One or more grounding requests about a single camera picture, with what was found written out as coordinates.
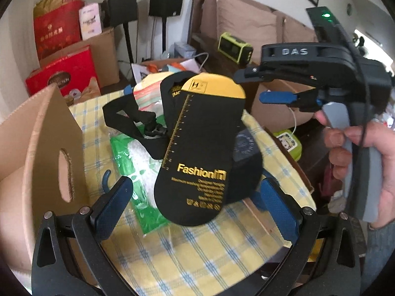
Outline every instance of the black strap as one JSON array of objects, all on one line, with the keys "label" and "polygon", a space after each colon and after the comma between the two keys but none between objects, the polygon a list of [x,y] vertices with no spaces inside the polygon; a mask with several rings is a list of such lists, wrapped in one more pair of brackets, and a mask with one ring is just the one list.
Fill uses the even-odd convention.
[{"label": "black strap", "polygon": [[[175,97],[172,95],[172,89],[175,86],[182,87],[185,82],[194,76],[196,76],[194,72],[183,71],[172,74],[161,82],[160,91],[167,129],[157,123],[156,114],[154,112],[139,111],[139,106],[133,94],[127,94],[103,106],[105,124],[110,128],[116,129],[138,140],[153,159],[163,159],[167,146],[169,145],[169,133],[171,133],[174,128],[177,114],[175,109]],[[121,115],[119,113],[120,111],[124,111],[128,116]],[[144,138],[134,124],[135,122],[141,122],[144,125],[144,135],[158,137],[151,139]]]},{"label": "black strap", "polygon": [[[119,113],[120,111],[125,111],[128,117],[121,115]],[[169,144],[169,138],[165,133],[166,130],[161,125],[157,124],[154,112],[139,111],[133,94],[127,94],[121,98],[110,101],[103,107],[103,115],[105,124],[108,127],[138,140],[153,159],[163,159]],[[144,138],[134,124],[135,122],[144,124],[145,134],[147,135],[148,133],[154,135],[155,132],[153,133],[153,131],[155,130],[158,131],[158,134],[162,135],[153,139]]]}]

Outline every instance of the blue gripper pad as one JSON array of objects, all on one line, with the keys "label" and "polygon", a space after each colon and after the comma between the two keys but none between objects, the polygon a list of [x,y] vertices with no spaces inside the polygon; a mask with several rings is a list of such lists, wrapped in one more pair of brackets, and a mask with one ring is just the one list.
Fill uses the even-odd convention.
[{"label": "blue gripper pad", "polygon": [[110,192],[103,194],[92,206],[90,220],[95,230],[97,241],[106,240],[113,232],[115,225],[133,195],[133,182],[130,178],[119,178]]},{"label": "blue gripper pad", "polygon": [[127,85],[126,88],[124,89],[124,95],[133,93],[133,89],[134,87],[132,87],[130,84]]},{"label": "blue gripper pad", "polygon": [[261,103],[288,105],[297,100],[297,95],[288,91],[264,91],[259,95]]},{"label": "blue gripper pad", "polygon": [[263,174],[266,178],[262,180],[260,193],[253,195],[251,200],[258,208],[268,210],[283,238],[295,244],[299,237],[299,224],[284,201],[287,195],[269,172],[265,170]]}]

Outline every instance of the black buckle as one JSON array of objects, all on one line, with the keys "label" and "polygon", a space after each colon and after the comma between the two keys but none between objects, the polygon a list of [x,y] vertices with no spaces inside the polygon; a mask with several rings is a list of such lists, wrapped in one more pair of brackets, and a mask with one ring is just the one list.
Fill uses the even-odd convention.
[{"label": "black buckle", "polygon": [[153,130],[148,131],[147,126],[144,126],[144,134],[148,137],[164,136],[167,133],[167,129],[160,123],[157,123]]}]

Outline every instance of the packaging bag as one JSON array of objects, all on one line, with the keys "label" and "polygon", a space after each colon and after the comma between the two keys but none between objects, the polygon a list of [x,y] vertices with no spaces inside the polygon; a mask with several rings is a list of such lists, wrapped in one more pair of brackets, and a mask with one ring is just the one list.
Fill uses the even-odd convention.
[{"label": "packaging bag", "polygon": [[41,0],[33,9],[34,38],[39,60],[81,41],[79,10],[84,0]]},{"label": "packaging bag", "polygon": [[[166,124],[160,83],[169,75],[169,72],[150,74],[134,88],[139,109],[155,112],[157,122],[163,126]],[[137,128],[143,132],[144,125],[140,123]],[[154,160],[139,141],[114,129],[110,130],[110,143],[120,175],[133,181],[132,203],[143,234],[168,224],[169,221],[159,212],[154,200],[154,185],[162,160]]]}]

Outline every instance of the speaker stand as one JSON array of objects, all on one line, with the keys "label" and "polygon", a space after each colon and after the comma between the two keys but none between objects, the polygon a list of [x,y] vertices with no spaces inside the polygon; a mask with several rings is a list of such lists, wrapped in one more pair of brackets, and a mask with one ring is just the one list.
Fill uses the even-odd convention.
[{"label": "speaker stand", "polygon": [[129,23],[128,22],[123,23],[123,27],[124,27],[124,31],[125,31],[126,47],[128,48],[130,66],[132,66],[132,63],[134,63],[134,60],[133,60],[133,53],[132,53],[132,45],[130,44]]},{"label": "speaker stand", "polygon": [[167,18],[162,18],[162,52],[166,51]]}]

